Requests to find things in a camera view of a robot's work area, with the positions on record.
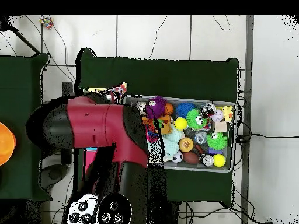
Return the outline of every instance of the metal pole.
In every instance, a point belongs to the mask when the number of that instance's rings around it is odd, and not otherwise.
[[[253,15],[247,15],[247,34],[246,34],[246,61],[245,61],[245,84],[244,98],[246,107],[244,108],[244,123],[250,127],[251,123],[251,83],[252,83],[252,58],[253,58]],[[248,127],[243,126],[243,135],[249,135]],[[249,148],[250,142],[243,144],[243,164],[242,164],[242,184],[241,184],[241,207],[248,214],[248,185],[249,185]],[[248,218],[241,213],[241,224],[247,224]]]
[[[27,46],[29,46],[36,53],[40,53],[38,49],[36,49],[28,40],[26,40],[17,29],[10,29],[15,35],[17,35]]]

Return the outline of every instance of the blue spiky ball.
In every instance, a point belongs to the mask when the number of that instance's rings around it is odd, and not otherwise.
[[[196,106],[193,103],[189,103],[189,102],[180,103],[176,108],[176,115],[178,117],[186,118],[187,113],[195,108]]]

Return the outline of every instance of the football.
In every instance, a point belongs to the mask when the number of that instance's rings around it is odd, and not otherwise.
[[[184,153],[183,158],[184,158],[185,162],[187,162],[189,164],[196,165],[199,163],[199,157],[195,153],[192,153],[192,152]]]
[[[181,162],[182,160],[183,160],[183,154],[181,153],[181,151],[178,151],[177,154],[172,158],[172,161],[174,163]]]

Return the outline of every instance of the purple toy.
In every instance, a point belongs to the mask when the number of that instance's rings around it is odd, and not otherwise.
[[[214,149],[212,149],[212,148],[208,148],[208,153],[210,154],[210,155],[216,155],[216,154],[223,154],[223,151],[221,151],[221,150],[214,150]]]
[[[156,96],[149,102],[146,106],[147,118],[152,120],[154,118],[159,118],[163,115],[166,100],[161,96]]]

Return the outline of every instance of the yellow ball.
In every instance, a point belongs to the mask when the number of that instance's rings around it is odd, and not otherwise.
[[[187,120],[182,117],[178,117],[175,120],[175,128],[179,131],[183,131],[187,127]]]
[[[214,165],[216,167],[223,167],[225,165],[225,157],[221,154],[216,154],[213,156]]]

